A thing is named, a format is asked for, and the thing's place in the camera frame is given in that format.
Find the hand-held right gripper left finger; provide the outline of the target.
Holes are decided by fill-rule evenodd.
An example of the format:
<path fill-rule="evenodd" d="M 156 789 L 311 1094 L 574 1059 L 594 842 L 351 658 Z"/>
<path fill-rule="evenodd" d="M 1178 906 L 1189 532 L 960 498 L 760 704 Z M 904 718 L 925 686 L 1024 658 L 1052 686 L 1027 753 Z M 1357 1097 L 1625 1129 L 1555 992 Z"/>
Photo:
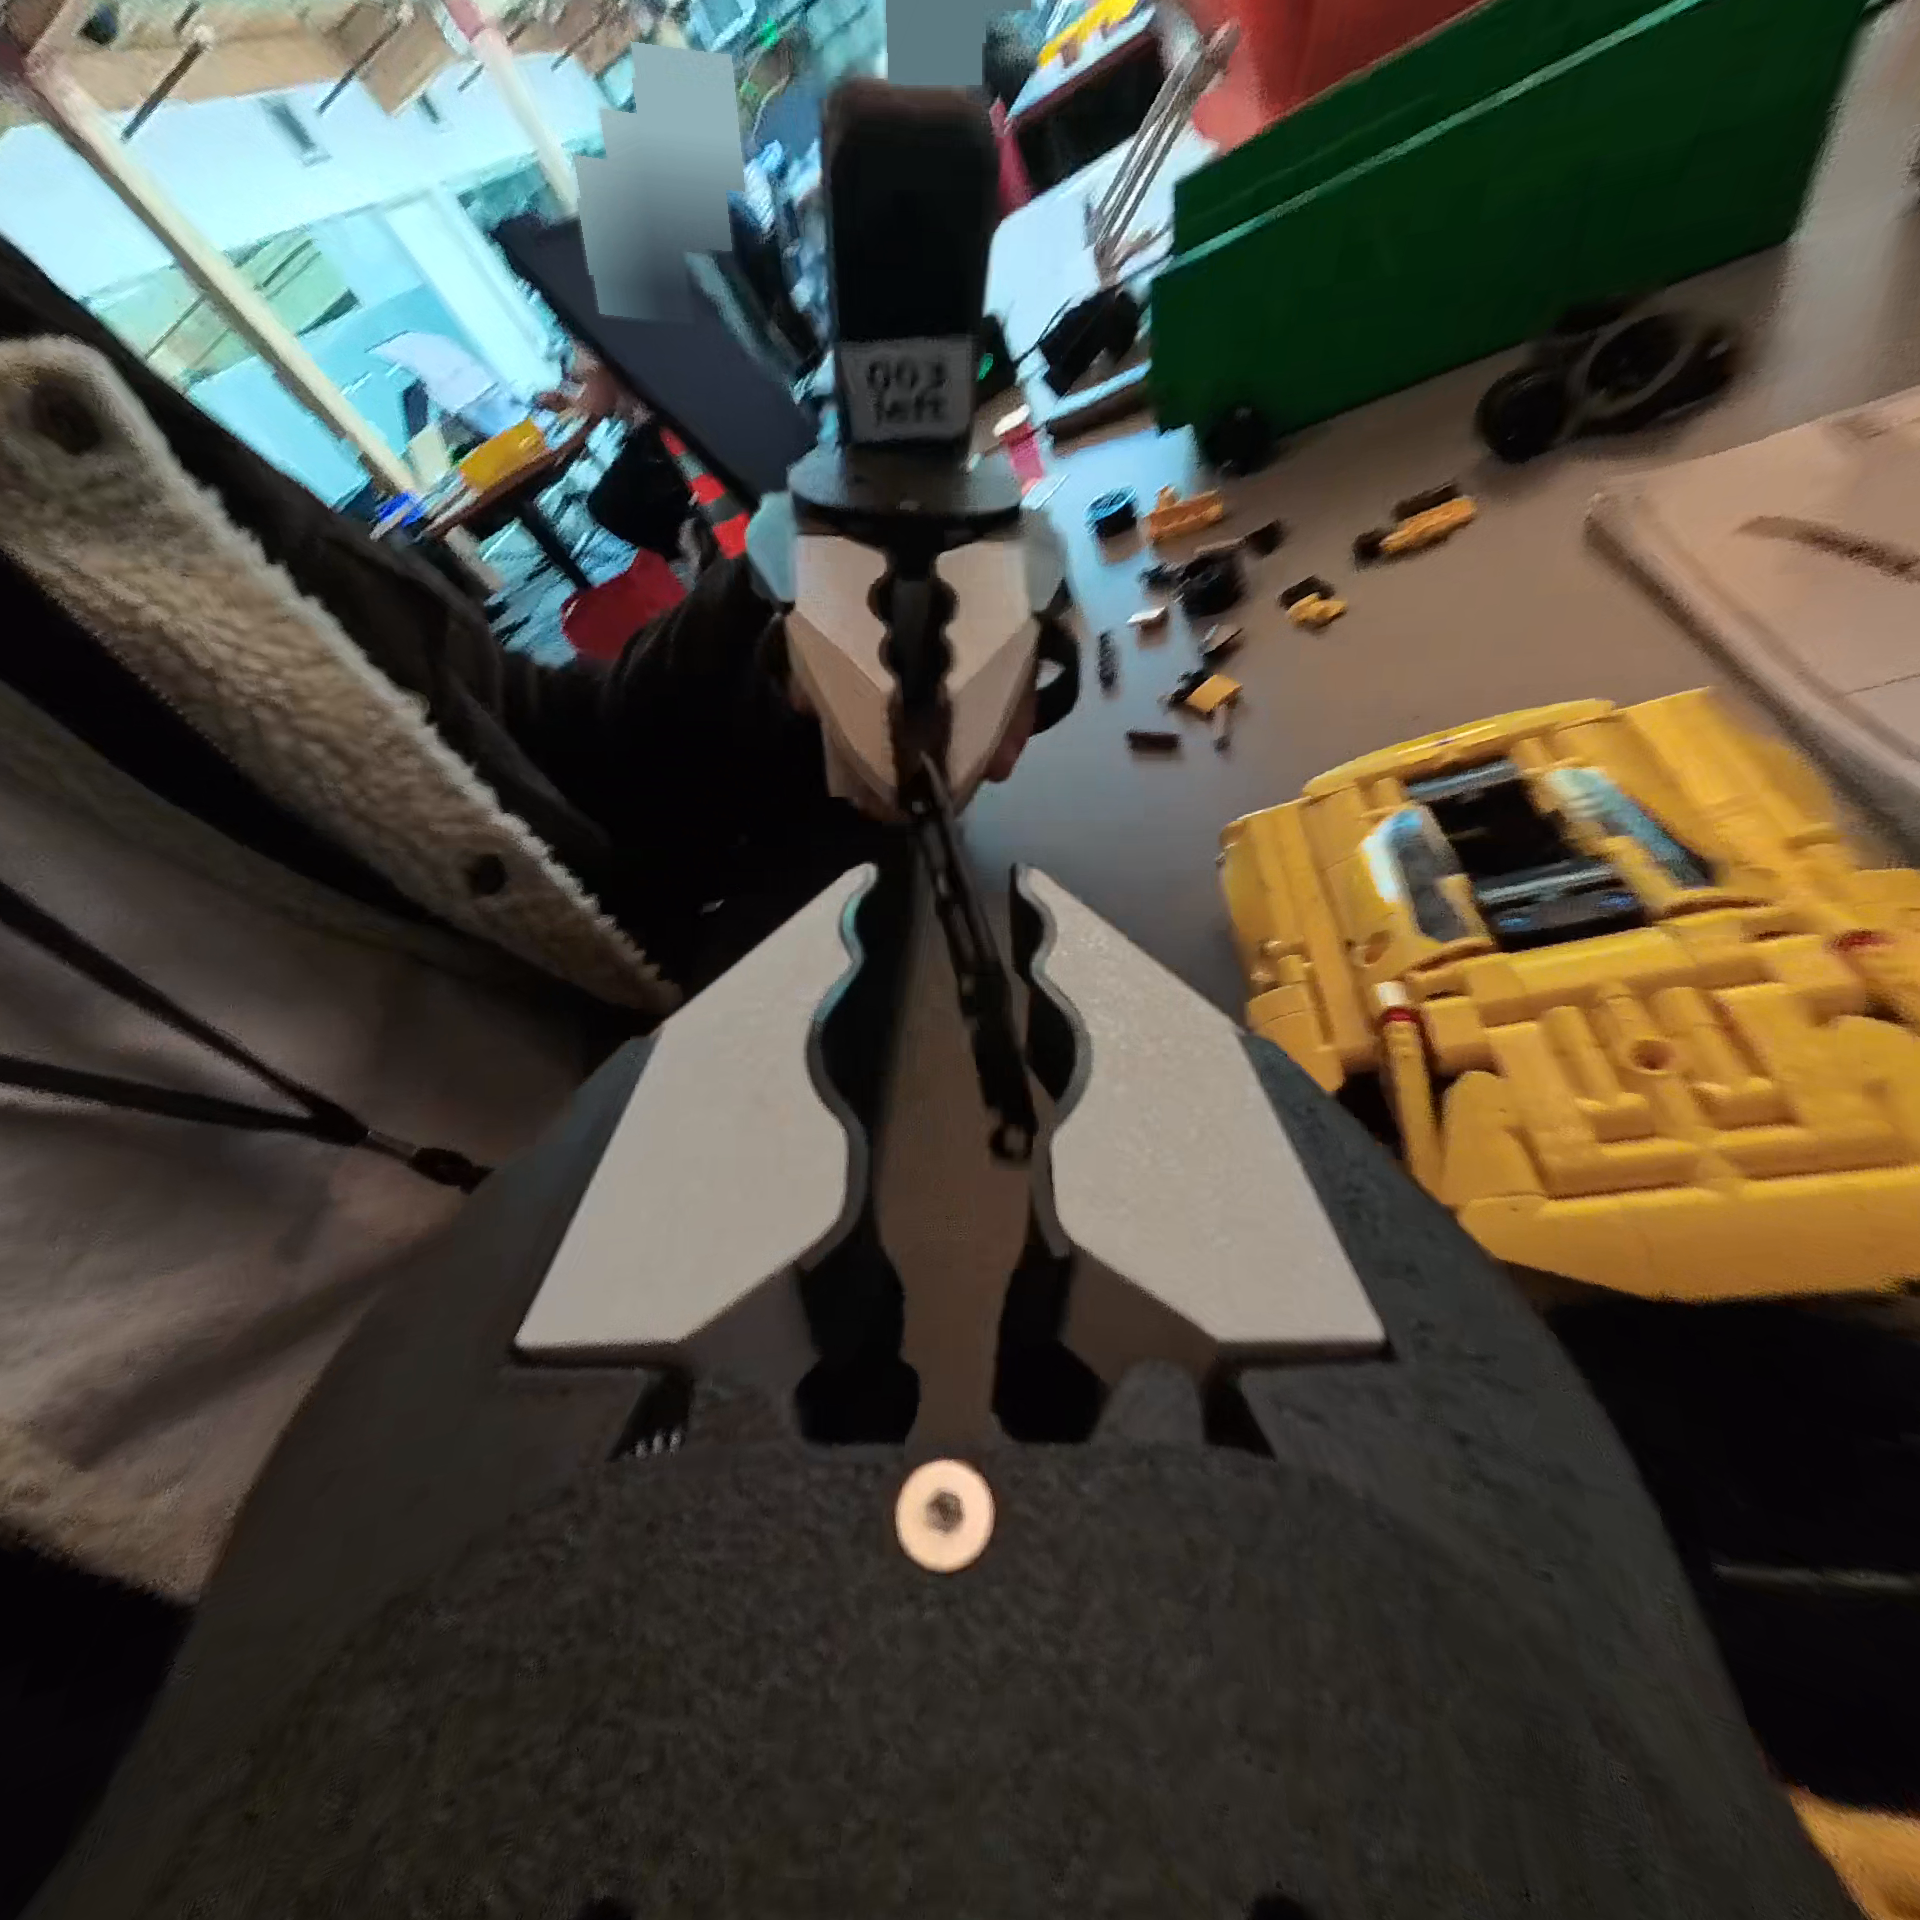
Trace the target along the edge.
<path fill-rule="evenodd" d="M 825 1024 L 876 878 L 869 861 L 836 875 L 660 1026 L 515 1356 L 815 1356 L 802 1279 L 869 1180 Z"/>

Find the stack of black toy wheels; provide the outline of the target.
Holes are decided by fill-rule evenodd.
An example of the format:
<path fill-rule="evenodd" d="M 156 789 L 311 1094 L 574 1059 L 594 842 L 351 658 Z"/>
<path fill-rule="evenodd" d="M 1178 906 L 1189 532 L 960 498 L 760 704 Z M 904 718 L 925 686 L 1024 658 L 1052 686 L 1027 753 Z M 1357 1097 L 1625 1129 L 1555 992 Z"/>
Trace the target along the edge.
<path fill-rule="evenodd" d="M 1507 465 L 1560 445 L 1629 437 L 1715 404 L 1742 329 L 1695 310 L 1602 301 L 1572 310 L 1475 407 L 1475 437 Z"/>

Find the cream hoodie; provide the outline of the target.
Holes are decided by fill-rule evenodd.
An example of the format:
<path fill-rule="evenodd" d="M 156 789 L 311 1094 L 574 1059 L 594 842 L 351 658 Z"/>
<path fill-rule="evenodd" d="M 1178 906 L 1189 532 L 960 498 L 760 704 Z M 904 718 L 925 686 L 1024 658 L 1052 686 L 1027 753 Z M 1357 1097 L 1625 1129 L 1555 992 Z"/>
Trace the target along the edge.
<path fill-rule="evenodd" d="M 62 734 L 6 757 L 6 883 L 392 1134 L 504 1163 L 547 1039 L 444 949 L 228 849 Z M 278 1106 L 6 929 L 6 1052 Z M 372 1153 L 6 1092 L 6 1536 L 195 1599 L 297 1405 L 460 1194 Z"/>

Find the green plastic bin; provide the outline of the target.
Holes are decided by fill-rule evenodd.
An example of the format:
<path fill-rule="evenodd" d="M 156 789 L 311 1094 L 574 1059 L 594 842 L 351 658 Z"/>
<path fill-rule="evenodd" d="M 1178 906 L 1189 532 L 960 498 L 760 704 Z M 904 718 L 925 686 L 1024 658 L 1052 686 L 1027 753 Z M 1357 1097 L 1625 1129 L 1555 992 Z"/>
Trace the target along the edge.
<path fill-rule="evenodd" d="M 1177 183 L 1158 428 L 1286 437 L 1767 252 L 1861 4 L 1478 4 Z"/>

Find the open instruction booklet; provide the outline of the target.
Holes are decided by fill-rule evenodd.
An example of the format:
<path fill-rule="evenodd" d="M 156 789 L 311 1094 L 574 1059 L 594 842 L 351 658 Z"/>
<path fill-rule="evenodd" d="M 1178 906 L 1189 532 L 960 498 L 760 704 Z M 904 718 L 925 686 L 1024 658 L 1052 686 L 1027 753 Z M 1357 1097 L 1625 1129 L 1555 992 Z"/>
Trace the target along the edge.
<path fill-rule="evenodd" d="M 1596 493 L 1587 532 L 1917 833 L 1917 389 Z"/>

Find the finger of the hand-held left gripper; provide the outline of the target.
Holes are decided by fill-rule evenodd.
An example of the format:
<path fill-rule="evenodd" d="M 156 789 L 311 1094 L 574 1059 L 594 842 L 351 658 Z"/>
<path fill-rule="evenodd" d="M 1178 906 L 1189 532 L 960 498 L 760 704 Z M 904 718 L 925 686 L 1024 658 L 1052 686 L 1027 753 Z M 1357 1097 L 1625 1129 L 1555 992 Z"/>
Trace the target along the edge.
<path fill-rule="evenodd" d="M 1069 713 L 1069 574 L 1050 516 L 1018 516 L 933 562 L 947 671 L 952 799 L 1003 781 L 1027 743 Z"/>
<path fill-rule="evenodd" d="M 765 496 L 747 555 L 782 615 L 787 680 L 824 734 L 829 789 L 867 816 L 901 816 L 896 671 L 873 595 L 895 572 L 909 516 L 806 496 Z"/>

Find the scattered small brick pieces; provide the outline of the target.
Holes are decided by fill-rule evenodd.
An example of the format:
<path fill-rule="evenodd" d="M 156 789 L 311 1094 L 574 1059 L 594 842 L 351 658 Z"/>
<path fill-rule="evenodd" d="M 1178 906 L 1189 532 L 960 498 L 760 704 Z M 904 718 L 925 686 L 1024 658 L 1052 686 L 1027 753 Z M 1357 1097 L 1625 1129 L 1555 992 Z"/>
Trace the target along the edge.
<path fill-rule="evenodd" d="M 1250 605 L 1250 563 L 1269 559 L 1286 540 L 1280 521 L 1257 522 L 1239 536 L 1206 540 L 1224 525 L 1226 499 L 1217 489 L 1178 493 L 1164 488 L 1151 507 L 1131 489 L 1098 493 L 1085 511 L 1099 549 L 1123 554 L 1144 549 L 1141 569 L 1146 601 L 1131 615 L 1131 626 L 1147 634 L 1182 615 L 1194 629 L 1194 659 L 1164 697 L 1164 711 L 1206 724 L 1217 752 L 1226 752 L 1241 701 L 1241 686 L 1226 673 L 1238 658 L 1241 629 L 1231 612 Z M 1478 498 L 1457 485 L 1437 485 L 1399 499 L 1390 521 L 1361 531 L 1351 540 L 1360 569 L 1405 562 L 1465 531 L 1478 516 Z"/>

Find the yellow brick toy car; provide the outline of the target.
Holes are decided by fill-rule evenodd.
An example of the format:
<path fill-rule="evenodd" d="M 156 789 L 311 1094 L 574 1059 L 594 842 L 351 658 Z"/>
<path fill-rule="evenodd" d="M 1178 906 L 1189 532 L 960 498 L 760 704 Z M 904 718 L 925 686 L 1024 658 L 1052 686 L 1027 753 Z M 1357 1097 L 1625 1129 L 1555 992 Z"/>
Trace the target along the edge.
<path fill-rule="evenodd" d="M 1220 835 L 1248 1024 L 1497 1259 L 1676 1303 L 1917 1278 L 1917 880 L 1705 689 L 1424 734 Z"/>

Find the black curved brick piece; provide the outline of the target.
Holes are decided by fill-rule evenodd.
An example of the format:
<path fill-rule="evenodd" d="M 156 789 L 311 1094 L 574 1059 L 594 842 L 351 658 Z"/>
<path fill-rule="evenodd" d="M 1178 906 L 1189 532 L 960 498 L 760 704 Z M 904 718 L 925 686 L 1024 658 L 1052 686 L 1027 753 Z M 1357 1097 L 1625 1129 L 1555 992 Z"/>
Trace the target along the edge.
<path fill-rule="evenodd" d="M 901 789 L 956 981 L 957 1011 L 989 1113 L 989 1153 L 1003 1165 L 1031 1163 L 1036 1101 L 1013 1019 L 1010 973 L 981 903 L 957 835 L 956 807 L 929 753 L 920 753 Z"/>

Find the grey desk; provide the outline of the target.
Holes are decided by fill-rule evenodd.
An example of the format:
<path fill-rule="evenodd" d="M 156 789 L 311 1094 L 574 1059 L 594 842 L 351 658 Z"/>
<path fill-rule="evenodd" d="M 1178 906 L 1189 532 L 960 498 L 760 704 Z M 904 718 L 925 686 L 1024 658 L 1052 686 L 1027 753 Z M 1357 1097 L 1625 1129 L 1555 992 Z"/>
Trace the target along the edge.
<path fill-rule="evenodd" d="M 1475 525 L 1353 578 L 1327 634 L 1248 612 L 1250 691 L 1224 753 L 1134 757 L 1170 648 L 1123 671 L 974 807 L 989 875 L 1031 861 L 1226 1011 L 1245 997 L 1217 883 L 1231 817 L 1291 799 L 1361 752 L 1499 711 L 1633 706 L 1715 686 L 1760 706 L 1601 559 L 1587 499 L 1629 463 L 1715 452 L 1916 384 L 1916 197 L 1813 216 L 1781 253 L 1702 282 L 1752 320 L 1758 360 L 1692 424 L 1475 463 L 1492 370 L 1457 370 L 1315 428 L 1255 482 L 1283 563 L 1324 572 L 1405 489 L 1460 482 Z M 1916 1814 L 1916 1290 L 1889 1303 L 1667 1306 L 1516 1269 L 1678 1534 L 1767 1760 L 1822 1803 Z"/>

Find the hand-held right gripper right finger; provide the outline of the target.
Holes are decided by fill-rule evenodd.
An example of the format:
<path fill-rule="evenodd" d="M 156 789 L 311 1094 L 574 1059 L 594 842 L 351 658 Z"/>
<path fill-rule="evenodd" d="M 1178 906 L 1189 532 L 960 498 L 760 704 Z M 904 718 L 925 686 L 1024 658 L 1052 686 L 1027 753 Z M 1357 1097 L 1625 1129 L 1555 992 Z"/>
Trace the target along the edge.
<path fill-rule="evenodd" d="M 1010 937 L 1061 1346 L 1093 1372 L 1385 1353 L 1241 1028 L 1036 866 L 1010 871 Z"/>

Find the person's left forearm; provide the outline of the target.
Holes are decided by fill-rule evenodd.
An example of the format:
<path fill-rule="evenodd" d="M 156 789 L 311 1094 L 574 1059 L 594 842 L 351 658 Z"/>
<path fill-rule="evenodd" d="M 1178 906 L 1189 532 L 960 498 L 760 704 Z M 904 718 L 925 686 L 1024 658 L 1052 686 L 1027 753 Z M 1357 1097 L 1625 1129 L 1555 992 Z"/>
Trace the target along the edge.
<path fill-rule="evenodd" d="M 505 652 L 500 720 L 603 842 L 613 911 L 683 978 L 751 946 L 863 863 L 824 734 L 774 659 L 777 607 L 727 559 L 614 663 Z"/>

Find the black drawcord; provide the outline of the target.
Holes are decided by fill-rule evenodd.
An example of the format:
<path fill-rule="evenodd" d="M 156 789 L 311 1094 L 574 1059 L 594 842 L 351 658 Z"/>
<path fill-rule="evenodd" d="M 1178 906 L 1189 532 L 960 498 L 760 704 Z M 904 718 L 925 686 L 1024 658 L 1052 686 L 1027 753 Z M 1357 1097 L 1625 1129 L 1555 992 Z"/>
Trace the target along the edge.
<path fill-rule="evenodd" d="M 228 1070 L 260 1081 L 278 1094 L 280 1104 L 261 1106 L 236 1097 L 189 1092 L 111 1071 L 71 1070 L 11 1052 L 3 1053 L 6 1092 L 265 1137 L 303 1137 L 346 1153 L 372 1153 L 433 1185 L 460 1194 L 474 1194 L 492 1179 L 490 1165 L 447 1144 L 415 1143 L 379 1129 L 346 1104 L 269 1066 L 248 1047 L 182 1009 L 172 995 L 158 990 L 158 984 L 133 973 L 133 968 L 90 941 L 78 929 L 62 922 L 12 883 L 3 883 L 3 926 L 17 941 L 35 946 L 40 956 L 78 974 L 94 990 L 168 1028 L 172 1035 L 198 1044 Z"/>

